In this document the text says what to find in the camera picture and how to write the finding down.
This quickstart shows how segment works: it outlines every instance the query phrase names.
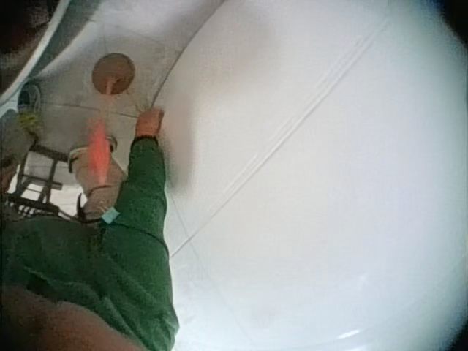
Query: white surface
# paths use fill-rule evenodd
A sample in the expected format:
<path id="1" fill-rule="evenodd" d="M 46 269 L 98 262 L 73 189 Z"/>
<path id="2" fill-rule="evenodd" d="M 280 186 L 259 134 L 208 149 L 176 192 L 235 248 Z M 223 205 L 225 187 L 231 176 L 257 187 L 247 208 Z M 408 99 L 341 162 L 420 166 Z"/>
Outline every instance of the white surface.
<path id="1" fill-rule="evenodd" d="M 222 0 L 101 0 L 96 6 L 95 0 L 72 1 L 67 26 L 54 37 L 65 42 L 72 39 L 71 43 L 66 46 L 52 42 L 54 48 L 65 48 L 36 77 L 44 102 L 45 135 L 41 144 L 68 152 L 86 140 L 88 120 L 104 105 L 92 85 L 92 69 L 105 54 L 124 53 L 134 62 L 135 79 L 130 95 L 122 94 L 112 101 L 107 124 L 118 141 L 114 156 L 126 167 L 135 118 L 140 110 L 151 106 L 183 49 L 221 3 Z M 78 35 L 69 38 L 68 29 L 81 28 L 82 23 Z M 48 172 L 43 160 L 34 155 L 29 169 L 37 176 Z M 66 169 L 58 170 L 56 180 L 67 186 L 54 194 L 53 202 L 72 213 L 80 189 Z M 169 201 L 166 228 L 172 234 L 167 236 L 167 244 L 174 252 L 185 242 L 186 234 L 171 205 Z"/>
<path id="2" fill-rule="evenodd" d="M 419 1 L 223 4 L 156 101 L 187 237 L 177 350 L 446 347 L 467 317 L 466 76 Z"/>

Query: white wall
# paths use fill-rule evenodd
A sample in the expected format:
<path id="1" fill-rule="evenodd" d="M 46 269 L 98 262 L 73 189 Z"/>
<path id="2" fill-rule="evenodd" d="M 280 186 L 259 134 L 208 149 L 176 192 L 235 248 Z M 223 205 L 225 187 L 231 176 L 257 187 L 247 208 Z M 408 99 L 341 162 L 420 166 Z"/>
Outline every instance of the white wall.
<path id="1" fill-rule="evenodd" d="M 458 330 L 467 54 L 422 3 L 231 0 L 184 51 L 156 101 L 177 350 L 439 350 Z"/>

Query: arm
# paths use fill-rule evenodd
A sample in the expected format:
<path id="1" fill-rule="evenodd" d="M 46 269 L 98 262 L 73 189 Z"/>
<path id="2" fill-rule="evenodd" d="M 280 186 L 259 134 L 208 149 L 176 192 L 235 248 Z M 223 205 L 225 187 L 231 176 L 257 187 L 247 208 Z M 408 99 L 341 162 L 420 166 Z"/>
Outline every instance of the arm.
<path id="1" fill-rule="evenodd" d="M 99 264 L 111 301 L 150 350 L 171 350 L 178 329 L 163 236 L 166 178 L 156 141 L 161 118 L 159 110 L 138 117 L 128 179 L 115 205 L 120 214 L 107 226 Z"/>
<path id="2" fill-rule="evenodd" d="M 155 237 L 164 243 L 162 229 L 166 214 L 165 164 L 156 140 L 162 111 L 153 109 L 140 115 L 135 127 L 128 178 L 121 186 L 116 210 L 118 223 Z"/>
<path id="3" fill-rule="evenodd" d="M 22 287 L 1 287 L 1 332 L 19 350 L 142 350 L 88 309 Z"/>

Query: green sleeve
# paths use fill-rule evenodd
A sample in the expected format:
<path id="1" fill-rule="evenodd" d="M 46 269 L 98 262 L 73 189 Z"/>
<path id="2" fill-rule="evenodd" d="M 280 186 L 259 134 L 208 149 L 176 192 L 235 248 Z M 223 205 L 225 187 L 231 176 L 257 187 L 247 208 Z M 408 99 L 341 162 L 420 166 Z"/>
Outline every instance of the green sleeve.
<path id="1" fill-rule="evenodd" d="M 128 178 L 115 205 L 120 212 L 117 222 L 164 243 L 165 182 L 164 158 L 156 139 L 136 139 L 130 151 Z"/>
<path id="2" fill-rule="evenodd" d="M 99 272 L 110 301 L 150 350 L 170 350 L 178 330 L 164 241 L 165 165 L 155 139 L 137 139 L 129 174 L 105 225 Z"/>

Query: sneaker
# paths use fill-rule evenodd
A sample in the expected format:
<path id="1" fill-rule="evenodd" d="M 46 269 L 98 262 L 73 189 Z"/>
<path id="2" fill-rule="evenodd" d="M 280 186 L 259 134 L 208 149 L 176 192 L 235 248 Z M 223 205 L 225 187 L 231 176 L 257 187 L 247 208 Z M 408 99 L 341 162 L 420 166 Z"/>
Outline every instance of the sneaker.
<path id="1" fill-rule="evenodd" d="M 18 118 L 21 128 L 34 137 L 36 142 L 42 134 L 40 126 L 41 92 L 34 84 L 26 84 L 18 97 Z"/>

